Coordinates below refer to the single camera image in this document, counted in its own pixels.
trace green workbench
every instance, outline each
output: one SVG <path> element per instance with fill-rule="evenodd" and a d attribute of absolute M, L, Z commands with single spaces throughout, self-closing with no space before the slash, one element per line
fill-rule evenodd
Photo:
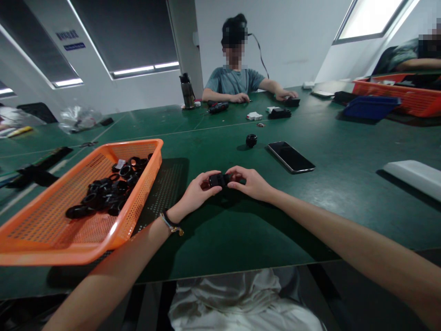
<path fill-rule="evenodd" d="M 323 84 L 334 92 L 351 91 L 344 82 Z M 390 120 L 376 125 L 339 120 L 343 106 L 323 101 L 300 88 L 292 117 L 266 119 L 266 107 L 280 105 L 268 93 L 250 95 L 249 104 L 231 104 L 226 112 L 201 115 L 202 108 L 179 106 L 115 114 L 110 127 L 66 135 L 56 125 L 36 128 L 13 141 L 2 141 L 0 166 L 13 170 L 62 145 L 161 138 L 163 164 L 136 231 L 173 205 L 188 183 L 208 170 L 226 171 L 234 165 L 256 169 L 272 186 L 347 217 L 414 250 L 441 246 L 441 204 L 382 173 L 393 161 L 418 160 L 441 169 L 441 128 L 412 127 Z M 247 121 L 249 112 L 264 114 Z M 258 143 L 245 148 L 254 133 Z M 289 173 L 266 145 L 287 141 L 316 165 L 309 173 Z M 74 147 L 56 175 L 62 175 L 92 151 Z M 44 189 L 30 190 L 0 215 L 4 223 Z M 0 208 L 17 193 L 0 190 Z M 317 238 L 271 205 L 224 190 L 209 199 L 182 224 L 183 237 L 171 236 L 151 260 L 138 282 L 238 272 L 330 261 L 339 257 Z M 0 299 L 49 295 L 71 290 L 97 264 L 62 267 L 1 267 Z"/>

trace hand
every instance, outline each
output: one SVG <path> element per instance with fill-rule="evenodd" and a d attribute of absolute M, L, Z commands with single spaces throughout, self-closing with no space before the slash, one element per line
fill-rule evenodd
<path fill-rule="evenodd" d="M 221 173 L 218 170 L 203 172 L 192 180 L 183 197 L 167 211 L 173 223 L 179 223 L 185 216 L 198 209 L 211 196 L 218 194 L 221 186 L 210 188 L 208 177 Z"/>
<path fill-rule="evenodd" d="M 249 96 L 245 93 L 239 93 L 232 95 L 230 98 L 230 102 L 232 103 L 244 103 L 249 102 Z"/>
<path fill-rule="evenodd" d="M 299 97 L 296 91 L 279 90 L 276 91 L 276 99 L 278 101 L 284 101 L 285 97 Z"/>
<path fill-rule="evenodd" d="M 249 195 L 251 198 L 269 202 L 269 198 L 276 191 L 259 173 L 254 169 L 245 169 L 241 166 L 234 166 L 228 169 L 226 174 L 230 175 L 229 188 L 236 189 Z M 246 180 L 246 184 L 239 183 L 241 180 Z"/>

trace red plastic basket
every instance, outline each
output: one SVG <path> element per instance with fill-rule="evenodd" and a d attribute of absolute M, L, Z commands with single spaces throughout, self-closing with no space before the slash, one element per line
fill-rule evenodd
<path fill-rule="evenodd" d="M 396 108 L 396 111 L 418 117 L 441 116 L 441 91 L 376 83 L 376 81 L 384 80 L 402 82 L 409 75 L 412 74 L 378 76 L 371 79 L 373 82 L 367 82 L 367 79 L 354 80 L 355 86 L 352 93 L 363 96 L 399 97 L 401 106 Z"/>
<path fill-rule="evenodd" d="M 126 242 L 162 164 L 161 139 L 100 146 L 0 228 L 0 265 L 86 264 Z M 112 174 L 119 159 L 146 158 L 147 167 L 118 216 L 105 211 L 78 220 L 65 216 L 88 185 Z"/>

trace sign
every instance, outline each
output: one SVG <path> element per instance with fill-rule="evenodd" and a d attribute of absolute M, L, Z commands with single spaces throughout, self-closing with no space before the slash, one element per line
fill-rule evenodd
<path fill-rule="evenodd" d="M 80 49 L 80 48 L 86 48 L 86 46 L 83 43 L 64 45 L 64 49 L 66 51 L 73 51 L 73 50 Z"/>
<path fill-rule="evenodd" d="M 55 32 L 55 34 L 57 35 L 58 39 L 61 41 L 79 38 L 75 30 Z"/>

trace white wall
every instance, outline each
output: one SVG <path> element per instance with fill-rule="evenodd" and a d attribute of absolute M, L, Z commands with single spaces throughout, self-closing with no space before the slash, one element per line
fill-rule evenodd
<path fill-rule="evenodd" d="M 419 0 L 407 18 L 384 38 L 363 40 L 334 45 L 317 75 L 316 83 L 357 78 L 370 75 L 381 54 L 391 46 L 397 46 L 419 34 L 427 34 L 428 29 L 441 17 L 440 0 Z"/>
<path fill-rule="evenodd" d="M 270 78 L 284 87 L 314 81 L 351 0 L 195 0 L 202 77 L 225 64 L 222 25 L 243 13 L 248 32 L 256 35 Z M 253 37 L 243 64 L 265 75 Z"/>
<path fill-rule="evenodd" d="M 202 98 L 202 69 L 199 49 L 193 44 L 198 30 L 194 0 L 168 0 L 182 72 L 190 75 L 196 99 Z"/>
<path fill-rule="evenodd" d="M 183 103 L 179 70 L 111 80 L 66 0 L 26 0 L 48 35 L 83 80 L 83 86 L 52 89 L 18 51 L 0 36 L 0 80 L 17 97 L 4 104 L 44 102 L 60 119 L 60 110 L 77 99 L 103 114 Z M 55 31 L 75 29 L 86 48 L 65 51 Z"/>

